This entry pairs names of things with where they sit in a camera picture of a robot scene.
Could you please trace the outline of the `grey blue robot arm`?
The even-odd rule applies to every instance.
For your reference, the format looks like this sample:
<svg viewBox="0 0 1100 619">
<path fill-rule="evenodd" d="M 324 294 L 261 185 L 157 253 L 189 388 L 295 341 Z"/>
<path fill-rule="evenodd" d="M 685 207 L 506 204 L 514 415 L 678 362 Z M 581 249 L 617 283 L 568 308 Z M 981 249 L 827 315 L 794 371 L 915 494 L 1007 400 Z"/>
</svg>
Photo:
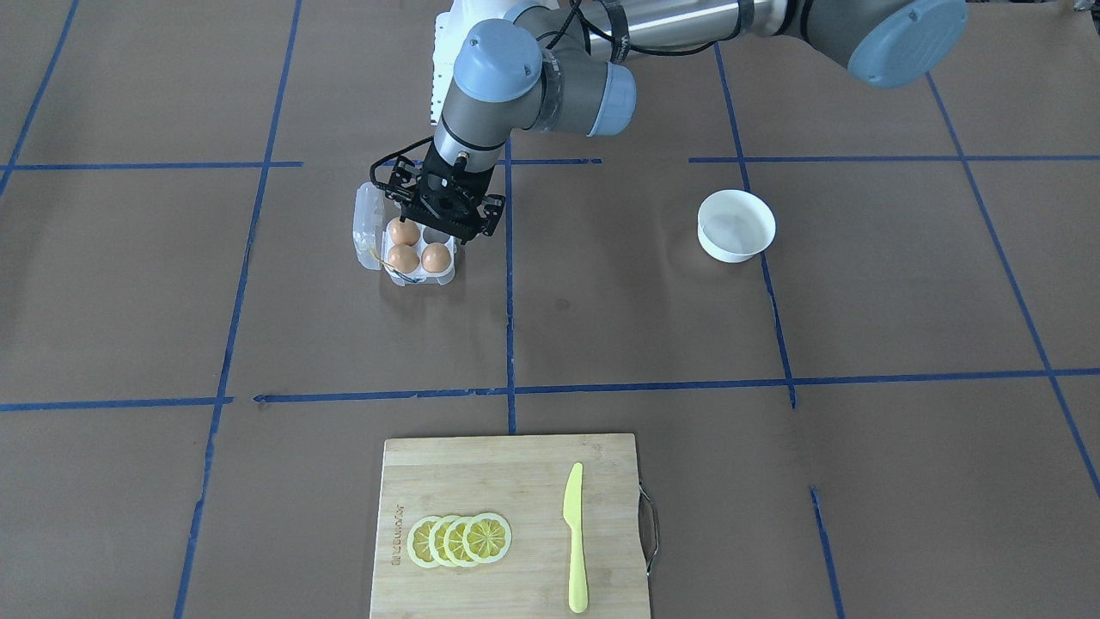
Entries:
<svg viewBox="0 0 1100 619">
<path fill-rule="evenodd" d="M 424 162 L 372 179 L 404 220 L 458 242 L 491 236 L 492 172 L 515 131 L 616 136 L 632 121 L 630 58 L 685 58 L 726 40 L 802 40 L 875 88 L 926 74 L 958 42 L 963 1 L 455 1 L 435 20 Z"/>
</svg>

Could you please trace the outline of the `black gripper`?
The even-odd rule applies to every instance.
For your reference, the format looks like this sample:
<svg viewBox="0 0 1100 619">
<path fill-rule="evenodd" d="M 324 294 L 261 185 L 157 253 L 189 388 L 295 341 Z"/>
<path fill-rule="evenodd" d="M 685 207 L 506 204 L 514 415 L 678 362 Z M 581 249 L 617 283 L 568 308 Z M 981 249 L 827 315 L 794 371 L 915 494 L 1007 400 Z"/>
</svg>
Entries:
<svg viewBox="0 0 1100 619">
<path fill-rule="evenodd" d="M 462 244 L 494 235 L 505 214 L 505 196 L 490 194 L 492 168 L 468 172 L 464 158 L 451 165 L 433 148 L 417 166 L 406 153 L 388 156 L 394 165 L 388 199 L 400 208 L 402 219 L 454 236 Z"/>
</svg>

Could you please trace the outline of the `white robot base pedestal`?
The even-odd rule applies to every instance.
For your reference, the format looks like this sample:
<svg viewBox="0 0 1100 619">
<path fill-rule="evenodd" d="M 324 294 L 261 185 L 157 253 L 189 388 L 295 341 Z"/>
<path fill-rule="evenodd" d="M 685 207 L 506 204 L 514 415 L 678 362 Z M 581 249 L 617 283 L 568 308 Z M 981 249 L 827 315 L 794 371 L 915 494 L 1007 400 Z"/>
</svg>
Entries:
<svg viewBox="0 0 1100 619">
<path fill-rule="evenodd" d="M 443 104 L 455 74 L 457 54 L 462 47 L 468 24 L 462 3 L 439 13 L 435 19 L 432 59 L 432 85 L 430 93 L 430 125 L 437 126 L 443 117 Z"/>
</svg>

